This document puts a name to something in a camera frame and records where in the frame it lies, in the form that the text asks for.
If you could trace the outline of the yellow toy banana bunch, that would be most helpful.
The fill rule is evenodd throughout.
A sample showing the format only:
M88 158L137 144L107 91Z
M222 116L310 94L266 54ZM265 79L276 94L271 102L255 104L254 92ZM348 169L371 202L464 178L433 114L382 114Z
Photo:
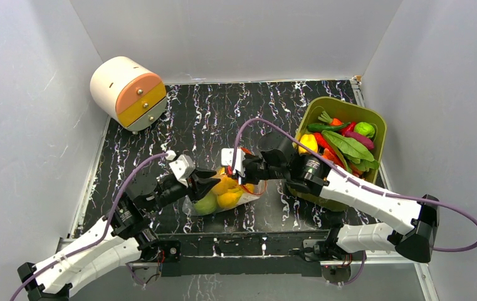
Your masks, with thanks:
M226 174L226 169L221 167L218 169L214 178L219 178L221 181L219 184L213 187L211 190L215 195L221 195L230 189L238 188L238 182Z

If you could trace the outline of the green toy cabbage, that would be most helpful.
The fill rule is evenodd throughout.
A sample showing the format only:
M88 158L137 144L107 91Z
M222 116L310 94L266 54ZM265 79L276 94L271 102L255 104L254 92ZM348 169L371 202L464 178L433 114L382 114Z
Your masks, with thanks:
M212 214L218 208L217 196L209 192L202 199L193 204L193 208L198 215Z

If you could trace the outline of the clear zip bag orange zipper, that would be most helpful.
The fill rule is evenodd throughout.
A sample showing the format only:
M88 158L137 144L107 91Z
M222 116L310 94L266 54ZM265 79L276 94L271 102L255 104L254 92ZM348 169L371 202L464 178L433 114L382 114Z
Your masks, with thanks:
M207 216L234 209L242 204L250 203L262 196L267 188L267 182L261 180L257 184L246 184L243 180L234 179L236 171L230 170L234 149L222 150L222 167L215 175L219 179L210 192L201 200L193 203L185 198L182 211L189 216Z

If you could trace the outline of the yellow toy lemon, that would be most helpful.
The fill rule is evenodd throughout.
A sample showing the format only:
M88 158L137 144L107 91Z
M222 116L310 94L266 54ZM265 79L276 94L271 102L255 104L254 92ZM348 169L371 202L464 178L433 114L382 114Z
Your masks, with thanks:
M241 188L230 189L227 192L217 196L218 206L221 209L234 208L243 194Z

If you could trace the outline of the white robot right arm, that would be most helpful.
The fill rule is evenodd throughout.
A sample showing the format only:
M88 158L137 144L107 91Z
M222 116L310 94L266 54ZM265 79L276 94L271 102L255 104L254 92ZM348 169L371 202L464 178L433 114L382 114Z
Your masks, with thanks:
M439 226L437 206L389 198L388 190L332 167L325 159L299 154L290 139L275 131L262 136L258 149L260 156L244 154L236 159L243 182L283 179L299 193L336 201L378 220L334 226L327 239L306 248L308 252L340 260L359 251L395 251L408 260L430 262Z

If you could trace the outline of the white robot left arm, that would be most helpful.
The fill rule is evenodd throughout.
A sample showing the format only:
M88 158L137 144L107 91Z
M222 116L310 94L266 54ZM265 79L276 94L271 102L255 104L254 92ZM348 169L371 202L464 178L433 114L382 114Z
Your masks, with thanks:
M150 228L149 213L187 197L199 201L220 182L217 172L170 163L157 179L137 167L122 185L111 210L75 241L38 263L18 268L28 300L69 300L108 272L137 260L166 257L166 242Z

